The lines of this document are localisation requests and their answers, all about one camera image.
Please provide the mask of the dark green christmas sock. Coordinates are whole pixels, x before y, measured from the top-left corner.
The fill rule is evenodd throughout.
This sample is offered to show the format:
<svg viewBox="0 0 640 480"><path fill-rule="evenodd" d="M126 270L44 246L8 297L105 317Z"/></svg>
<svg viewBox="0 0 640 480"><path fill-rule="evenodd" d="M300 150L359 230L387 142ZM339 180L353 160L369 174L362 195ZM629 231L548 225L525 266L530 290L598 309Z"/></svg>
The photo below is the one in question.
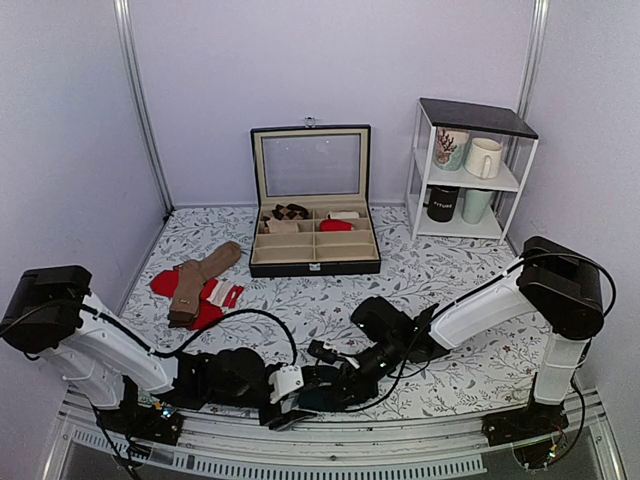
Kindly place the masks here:
<svg viewBox="0 0 640 480"><path fill-rule="evenodd" d="M303 387L298 391L297 405L304 410L341 412L346 400L339 387L341 370L333 366L304 366Z"/></svg>

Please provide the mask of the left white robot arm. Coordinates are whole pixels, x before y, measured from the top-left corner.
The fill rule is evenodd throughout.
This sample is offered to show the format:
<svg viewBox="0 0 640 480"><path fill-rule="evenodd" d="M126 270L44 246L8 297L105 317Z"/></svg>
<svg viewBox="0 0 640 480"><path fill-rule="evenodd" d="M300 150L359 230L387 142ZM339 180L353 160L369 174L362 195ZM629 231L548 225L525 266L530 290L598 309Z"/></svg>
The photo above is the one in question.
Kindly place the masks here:
<svg viewBox="0 0 640 480"><path fill-rule="evenodd" d="M112 315L90 281L90 272L78 265L25 271L1 321L1 337L54 366L126 433L141 433L149 423L139 392L180 409L253 408L271 429L345 410L335 385L338 369L268 365L244 347L158 351Z"/></svg>

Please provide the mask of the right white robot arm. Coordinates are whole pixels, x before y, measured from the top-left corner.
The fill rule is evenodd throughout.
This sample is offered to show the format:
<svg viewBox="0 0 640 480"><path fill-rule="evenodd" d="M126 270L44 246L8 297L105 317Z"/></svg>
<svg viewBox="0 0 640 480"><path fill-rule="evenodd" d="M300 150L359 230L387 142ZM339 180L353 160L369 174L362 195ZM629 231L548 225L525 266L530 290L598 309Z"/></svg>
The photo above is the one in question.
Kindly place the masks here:
<svg viewBox="0 0 640 480"><path fill-rule="evenodd" d="M589 342L602 330L611 307L601 282L611 277L597 262L546 238L525 242L522 254L498 276L443 308L431 306L415 318L386 299L365 299L352 323L372 341L339 368L312 368L300 394L301 407L319 412L359 412L380 403L379 383L407 363L448 355L472 337L506 321L537 314L551 328L535 375L531 403L517 427L537 436L552 424Z"/></svg>

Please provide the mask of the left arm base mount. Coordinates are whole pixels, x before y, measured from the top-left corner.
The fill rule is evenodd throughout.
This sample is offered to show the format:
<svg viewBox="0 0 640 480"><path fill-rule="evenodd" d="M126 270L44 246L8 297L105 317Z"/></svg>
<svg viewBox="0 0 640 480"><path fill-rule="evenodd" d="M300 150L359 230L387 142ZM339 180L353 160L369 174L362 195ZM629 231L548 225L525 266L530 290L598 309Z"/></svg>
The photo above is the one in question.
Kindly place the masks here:
<svg viewBox="0 0 640 480"><path fill-rule="evenodd" d="M146 440L176 446L184 416L175 408L160 403L144 406L138 402L138 387L128 377L123 378L123 398L114 410L97 408L96 424L107 431L119 433L127 440Z"/></svg>

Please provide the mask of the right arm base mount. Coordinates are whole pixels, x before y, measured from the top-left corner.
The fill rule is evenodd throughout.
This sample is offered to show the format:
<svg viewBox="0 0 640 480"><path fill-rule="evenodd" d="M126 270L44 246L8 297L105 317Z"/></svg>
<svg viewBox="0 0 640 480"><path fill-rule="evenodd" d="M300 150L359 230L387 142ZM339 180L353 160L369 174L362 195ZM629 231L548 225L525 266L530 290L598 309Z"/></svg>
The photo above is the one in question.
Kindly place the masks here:
<svg viewBox="0 0 640 480"><path fill-rule="evenodd" d="M537 377L538 375L534 376L528 402L524 407L488 414L482 418L481 432L490 446L559 433L569 426L563 401L547 405L535 400Z"/></svg>

